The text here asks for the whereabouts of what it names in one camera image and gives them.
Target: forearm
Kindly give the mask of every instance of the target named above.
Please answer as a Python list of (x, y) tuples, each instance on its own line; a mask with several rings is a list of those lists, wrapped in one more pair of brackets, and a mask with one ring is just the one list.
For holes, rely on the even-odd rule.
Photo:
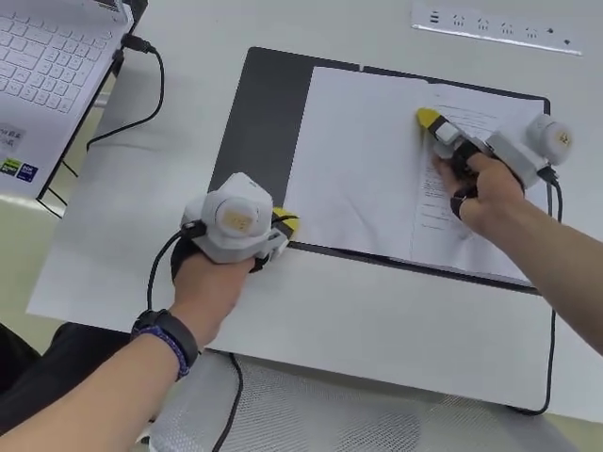
[(529, 202), (489, 216), (483, 235), (526, 274), (559, 315), (603, 354), (603, 244)]
[(0, 450), (129, 450), (177, 374), (170, 347), (143, 334), (69, 394), (0, 438)]

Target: laptop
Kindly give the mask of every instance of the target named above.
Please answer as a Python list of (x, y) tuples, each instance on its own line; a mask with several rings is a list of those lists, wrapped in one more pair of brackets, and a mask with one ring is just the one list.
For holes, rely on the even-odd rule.
[(133, 26), (122, 0), (2, 0), (0, 195), (43, 195)]

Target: white paper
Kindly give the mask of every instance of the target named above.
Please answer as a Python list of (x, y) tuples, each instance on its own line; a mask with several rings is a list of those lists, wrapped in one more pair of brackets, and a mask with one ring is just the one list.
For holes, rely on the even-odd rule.
[[(484, 140), (503, 123), (509, 125), (519, 121), (518, 118), (534, 118), (543, 112), (544, 105), (543, 101), (438, 85), (434, 87), (433, 107), (469, 135)], [(526, 283), (527, 278), (502, 251), (473, 234), (452, 214), (449, 196), (432, 167), (431, 153), (425, 151), (420, 161), (411, 259), (430, 266), (450, 266), (470, 274), (494, 275)], [(546, 210), (544, 183), (532, 187), (527, 197)]]
[(285, 208), (297, 240), (408, 260), (429, 84), (315, 68)]

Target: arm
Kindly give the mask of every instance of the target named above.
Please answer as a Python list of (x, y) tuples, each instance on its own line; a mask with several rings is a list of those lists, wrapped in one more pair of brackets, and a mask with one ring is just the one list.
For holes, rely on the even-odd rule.
[[(461, 188), (448, 164), (434, 160), (447, 192)], [(524, 200), (507, 167), (483, 154), (469, 160), (479, 174), (476, 200), (461, 219), (504, 251), (555, 311), (603, 355), (603, 244)]]
[[(214, 266), (189, 258), (175, 280), (171, 312), (211, 342), (235, 307), (253, 263)], [(128, 450), (178, 375), (178, 360), (163, 341), (143, 334), (73, 391), (0, 438), (0, 450)]]

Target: socket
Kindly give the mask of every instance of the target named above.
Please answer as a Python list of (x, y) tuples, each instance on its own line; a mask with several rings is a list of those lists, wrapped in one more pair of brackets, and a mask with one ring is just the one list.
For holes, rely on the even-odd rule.
[(415, 0), (413, 28), (582, 56), (575, 35), (552, 22), (487, 14), (470, 8), (428, 7)]

